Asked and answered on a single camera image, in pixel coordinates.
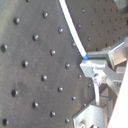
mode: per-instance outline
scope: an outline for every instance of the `white surface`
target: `white surface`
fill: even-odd
[[[128,128],[128,62],[108,128]]]
[[[115,0],[118,9],[122,9],[128,5],[128,0]]]

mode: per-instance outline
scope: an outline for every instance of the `metal fixture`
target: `metal fixture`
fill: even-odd
[[[80,122],[85,122],[87,128],[92,125],[94,125],[93,127],[106,128],[109,123],[108,118],[110,119],[113,111],[113,103],[108,91],[100,94],[99,87],[102,84],[107,84],[118,96],[125,67],[117,65],[125,62],[128,58],[128,37],[112,47],[87,54],[89,59],[83,60],[80,67],[85,77],[93,80],[95,100],[73,118],[74,127],[78,128]]]

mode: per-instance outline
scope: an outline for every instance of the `perforated metal panel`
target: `perforated metal panel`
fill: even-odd
[[[111,0],[67,0],[86,51],[128,31]],[[58,0],[0,0],[0,128],[73,128],[94,98]]]

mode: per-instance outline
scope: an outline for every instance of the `hole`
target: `hole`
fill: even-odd
[[[104,24],[104,21],[103,21],[103,20],[101,20],[101,23],[102,23],[102,24]]]
[[[81,11],[82,11],[82,13],[85,13],[85,9],[82,9]]]
[[[107,43],[105,45],[106,45],[106,47],[108,47],[108,44]]]
[[[94,22],[93,21],[91,22],[91,25],[94,26]]]
[[[3,119],[3,125],[7,126],[9,124],[9,121],[7,119]]]
[[[97,9],[94,8],[94,12],[97,13]]]
[[[18,25],[20,23],[20,19],[19,18],[14,18],[13,22]]]
[[[33,106],[33,108],[38,108],[39,105],[38,105],[38,103],[33,102],[33,103],[32,103],[32,106]]]
[[[26,2],[28,2],[28,3],[29,3],[29,2],[31,2],[31,0],[26,0]]]
[[[104,11],[104,12],[106,12],[106,10],[105,10],[105,9],[103,9],[103,11]]]
[[[22,66],[23,66],[23,68],[26,68],[28,66],[28,62],[27,61],[23,61],[22,62]]]
[[[7,51],[7,45],[2,44],[2,45],[1,45],[1,51],[2,51],[3,53],[6,52],[6,51]]]
[[[16,97],[17,95],[18,95],[18,91],[12,90],[12,96],[13,96],[13,97]]]
[[[48,13],[47,12],[44,12],[43,13],[43,17],[44,17],[44,19],[46,19],[48,17]]]

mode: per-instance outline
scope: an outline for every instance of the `white curved edge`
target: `white curved edge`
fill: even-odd
[[[76,28],[74,26],[74,23],[72,21],[71,15],[69,13],[69,10],[68,10],[67,4],[66,4],[66,1],[65,0],[59,0],[59,2],[60,2],[64,17],[65,17],[65,20],[67,22],[68,28],[70,30],[70,33],[73,37],[74,42],[76,43],[76,46],[77,46],[81,56],[83,57],[83,59],[88,59],[86,51],[85,51],[85,49],[81,43],[81,40],[78,36],[78,33],[77,33]]]

